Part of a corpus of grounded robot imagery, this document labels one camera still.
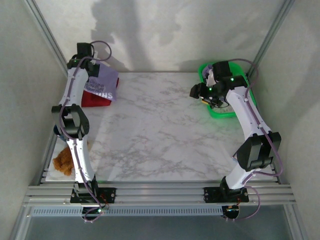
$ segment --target marble surface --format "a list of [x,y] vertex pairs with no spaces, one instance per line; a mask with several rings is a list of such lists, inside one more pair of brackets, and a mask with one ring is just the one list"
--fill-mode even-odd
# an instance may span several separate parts
[[[83,108],[98,181],[220,180],[233,169],[231,156],[244,142],[240,123],[212,118],[189,97],[197,73],[120,73],[119,79],[117,101]],[[52,158],[65,146],[58,139]],[[74,179],[51,161],[46,181]]]

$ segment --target purple cable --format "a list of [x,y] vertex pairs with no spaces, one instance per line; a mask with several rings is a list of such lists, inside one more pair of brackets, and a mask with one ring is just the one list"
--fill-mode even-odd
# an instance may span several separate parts
[[[258,78],[259,78],[259,70],[258,70],[257,65],[254,64],[252,61],[247,60],[247,59],[243,59],[243,58],[234,58],[234,59],[230,59],[230,60],[228,60],[228,61],[229,61],[229,62],[243,61],[243,62],[246,62],[246,63],[251,64],[251,65],[254,67],[254,69],[255,69],[255,71],[256,71],[256,77],[255,77],[254,81],[252,81],[252,83],[248,86],[248,88],[246,89],[245,94],[244,94],[245,98],[248,99],[248,94],[249,94],[249,92],[250,92],[250,89],[256,84],[256,82],[257,82],[257,80],[258,80]],[[259,126],[259,125],[261,124],[261,122],[259,121],[259,119],[258,119],[255,111],[253,110],[252,106],[250,105],[250,102],[249,102],[249,101],[246,101],[246,105],[248,106],[250,112],[252,113],[255,122],[256,122],[256,123],[258,124],[258,126]],[[259,209],[260,209],[260,206],[261,206],[260,200],[261,200],[261,199],[260,199],[260,195],[259,195],[258,191],[257,191],[254,187],[252,187],[252,186],[247,186],[247,185],[246,185],[247,182],[253,177],[253,175],[254,175],[254,174],[261,174],[261,175],[270,176],[270,177],[278,177],[278,176],[280,176],[280,175],[283,173],[283,170],[284,170],[284,166],[283,166],[283,163],[282,163],[282,161],[281,161],[280,155],[279,155],[279,153],[278,153],[278,151],[277,151],[277,149],[276,149],[276,146],[273,144],[273,142],[271,141],[269,135],[268,135],[267,132],[264,130],[264,128],[263,128],[263,127],[260,127],[260,129],[261,129],[261,132],[262,132],[262,133],[264,134],[264,136],[266,137],[268,143],[269,143],[270,146],[271,146],[272,151],[274,152],[274,154],[275,154],[275,156],[276,156],[276,158],[277,158],[277,160],[278,160],[278,162],[279,162],[280,170],[279,170],[279,172],[277,172],[277,173],[275,173],[275,174],[273,174],[273,173],[267,173],[267,172],[260,172],[260,171],[253,171],[252,173],[250,173],[250,174],[243,180],[242,184],[243,184],[246,188],[250,188],[250,189],[252,189],[252,190],[256,193],[256,195],[257,195],[257,197],[258,197],[258,207],[257,207],[256,210],[255,210],[252,214],[250,214],[249,216],[242,217],[242,218],[237,218],[236,220],[249,219],[249,218],[253,217],[254,215],[256,215],[257,212],[258,212]]]
[[76,68],[75,68],[75,70],[74,70],[74,73],[73,73],[73,75],[72,75],[72,77],[71,77],[70,85],[69,85],[69,89],[68,89],[68,92],[67,92],[67,95],[66,95],[65,102],[63,103],[63,105],[62,105],[62,107],[61,107],[61,109],[60,109],[60,112],[59,112],[59,124],[60,124],[60,126],[61,126],[61,131],[63,132],[63,134],[64,134],[67,138],[73,140],[74,156],[75,156],[75,159],[76,159],[76,163],[78,164],[78,167],[79,167],[79,172],[80,172],[81,178],[82,178],[82,180],[83,180],[83,184],[84,184],[86,190],[87,190],[87,191],[89,192],[89,194],[91,195],[91,197],[92,197],[92,198],[96,201],[96,203],[99,205],[99,207],[93,207],[93,208],[89,209],[89,210],[86,212],[86,214],[84,215],[84,221],[85,221],[85,222],[90,222],[90,223],[94,223],[96,220],[98,220],[98,218],[102,215],[103,212],[101,211],[101,212],[99,213],[99,215],[96,216],[93,220],[88,220],[88,219],[87,219],[87,215],[88,215],[89,213],[91,213],[92,211],[94,211],[94,210],[97,210],[97,209],[100,209],[100,210],[101,210],[101,209],[102,209],[102,206],[101,206],[101,203],[99,202],[99,200],[98,200],[98,199],[96,198],[96,196],[94,195],[94,193],[93,193],[93,192],[91,191],[91,189],[89,188],[88,183],[87,183],[86,178],[85,178],[85,174],[84,174],[84,172],[82,171],[82,167],[81,167],[81,165],[80,165],[79,156],[78,156],[78,153],[77,153],[77,141],[76,141],[76,139],[75,139],[74,137],[71,137],[71,136],[67,133],[67,131],[65,130],[65,128],[62,127],[62,126],[63,126],[62,115],[63,115],[63,111],[64,111],[67,103],[69,102],[72,85],[73,85],[73,83],[74,83],[74,80],[75,80],[75,78],[76,78],[76,74],[77,74],[77,72],[78,72],[81,64],[83,63],[83,61],[84,61],[85,59],[90,59],[90,60],[95,60],[95,61],[97,61],[97,62],[103,62],[103,61],[107,61],[107,60],[111,57],[111,55],[112,55],[112,50],[111,50],[111,47],[110,47],[110,45],[109,45],[108,43],[106,43],[105,41],[97,40],[97,41],[91,42],[90,44],[95,44],[95,43],[103,43],[103,44],[107,45],[107,47],[108,47],[109,50],[110,50],[109,56],[108,56],[107,58],[105,58],[105,59],[97,59],[97,58],[93,58],[93,57],[91,57],[91,56],[85,56],[85,57],[83,57],[83,58],[79,61],[78,65],[76,66]]

